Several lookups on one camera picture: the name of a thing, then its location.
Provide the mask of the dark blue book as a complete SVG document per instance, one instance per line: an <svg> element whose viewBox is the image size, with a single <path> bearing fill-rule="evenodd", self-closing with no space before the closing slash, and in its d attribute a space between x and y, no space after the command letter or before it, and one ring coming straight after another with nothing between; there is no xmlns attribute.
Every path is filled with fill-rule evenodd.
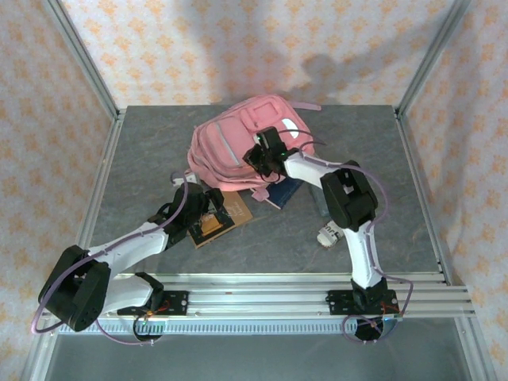
<svg viewBox="0 0 508 381"><path fill-rule="evenodd" d="M281 210L302 184L302 180L292 178L285 178L279 183L272 183L267 187L268 197L266 201Z"/></svg>

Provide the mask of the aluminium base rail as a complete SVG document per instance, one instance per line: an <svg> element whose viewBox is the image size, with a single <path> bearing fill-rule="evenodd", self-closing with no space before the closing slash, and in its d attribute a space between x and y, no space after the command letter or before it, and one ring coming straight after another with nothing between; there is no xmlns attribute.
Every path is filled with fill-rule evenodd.
<svg viewBox="0 0 508 381"><path fill-rule="evenodd" d="M405 283L390 283L406 318L475 316L465 286L450 286L440 272L406 273ZM169 290L188 291L189 317L327 318L325 298L331 290L348 290L345 273L179 274L157 275Z"/></svg>

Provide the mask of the aluminium frame post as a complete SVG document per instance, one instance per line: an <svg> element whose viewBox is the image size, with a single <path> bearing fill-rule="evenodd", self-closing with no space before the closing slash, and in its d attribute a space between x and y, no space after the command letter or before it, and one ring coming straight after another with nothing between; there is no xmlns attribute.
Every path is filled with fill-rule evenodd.
<svg viewBox="0 0 508 381"><path fill-rule="evenodd" d="M92 91L97 96L106 114L113 120L118 118L120 110L113 99L104 79L95 65L88 49L79 35L70 14L62 0L41 0L41 4L59 30L64 43L74 56Z"/></svg>
<svg viewBox="0 0 508 381"><path fill-rule="evenodd" d="M400 103L394 108L394 115L397 120L402 120L417 97L425 81L433 70L434 64L444 51L449 39L455 32L458 24L466 14L471 0L453 0L452 6L446 14L440 28L433 38L429 49L420 62L418 69L412 78L410 85L402 96Z"/></svg>

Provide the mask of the brown cover book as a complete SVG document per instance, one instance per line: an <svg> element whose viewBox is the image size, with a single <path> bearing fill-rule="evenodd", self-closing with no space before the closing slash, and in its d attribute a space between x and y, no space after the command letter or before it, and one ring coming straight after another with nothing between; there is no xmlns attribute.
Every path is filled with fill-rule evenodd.
<svg viewBox="0 0 508 381"><path fill-rule="evenodd" d="M224 211L219 214L205 214L203 216L216 216L221 222L221 228L215 232L209 232L207 235L202 235L201 220L197 225L193 225L189 229L189 236L195 248L210 243L216 238L226 234L227 232L243 225L244 223L252 220L252 213L244 203L243 199L237 192L222 192L224 196Z"/></svg>

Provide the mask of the pink student backpack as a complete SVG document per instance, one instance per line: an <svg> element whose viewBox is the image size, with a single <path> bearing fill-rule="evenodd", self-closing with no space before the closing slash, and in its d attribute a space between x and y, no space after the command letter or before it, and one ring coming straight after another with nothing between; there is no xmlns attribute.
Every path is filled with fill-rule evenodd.
<svg viewBox="0 0 508 381"><path fill-rule="evenodd" d="M221 191L243 191L267 187L284 179L281 175L259 175L244 161L248 150L259 143L257 133L274 127L288 149L315 153L310 129L298 109L321 110L312 103L292 102L277 94L257 95L229 107L225 112L194 129L187 162L205 184Z"/></svg>

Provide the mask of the white black printed pack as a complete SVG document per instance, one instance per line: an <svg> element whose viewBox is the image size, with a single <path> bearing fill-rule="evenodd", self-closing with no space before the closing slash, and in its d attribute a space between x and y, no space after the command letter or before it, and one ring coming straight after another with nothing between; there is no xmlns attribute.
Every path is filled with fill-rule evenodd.
<svg viewBox="0 0 508 381"><path fill-rule="evenodd" d="M324 248L331 248L343 237L343 230L334 221L330 221L318 231L317 242Z"/></svg>

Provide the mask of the aluminium table side rail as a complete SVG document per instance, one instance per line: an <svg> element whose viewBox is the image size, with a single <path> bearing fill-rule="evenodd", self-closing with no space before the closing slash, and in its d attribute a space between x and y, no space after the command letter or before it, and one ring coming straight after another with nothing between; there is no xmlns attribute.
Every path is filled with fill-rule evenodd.
<svg viewBox="0 0 508 381"><path fill-rule="evenodd" d="M422 163L417 154L415 143L411 141L412 133L408 118L399 108L394 109L394 115L398 130L400 132L407 159L414 176L418 197L421 202L425 222L429 228L429 235L433 244L440 269L444 274L444 280L448 287L466 286L462 279L452 269L452 258L445 241L438 236L437 219L432 215L430 205L430 193L428 183L425 179L424 171L420 168ZM467 302L471 308L470 312L461 312L458 317L453 319L453 328L455 336L459 341L460 351L464 355L466 373L471 381L498 381L486 342L483 338L479 320L476 315L472 300Z"/></svg>
<svg viewBox="0 0 508 381"><path fill-rule="evenodd" d="M121 133L125 112L126 109L120 110L118 115L114 117L102 150L102 157L94 177L93 191L76 238L76 243L81 247L87 246L93 237L94 227ZM25 362L25 367L21 373L20 381L44 381L46 379L58 333L58 329L52 329L47 333L37 334L35 336Z"/></svg>

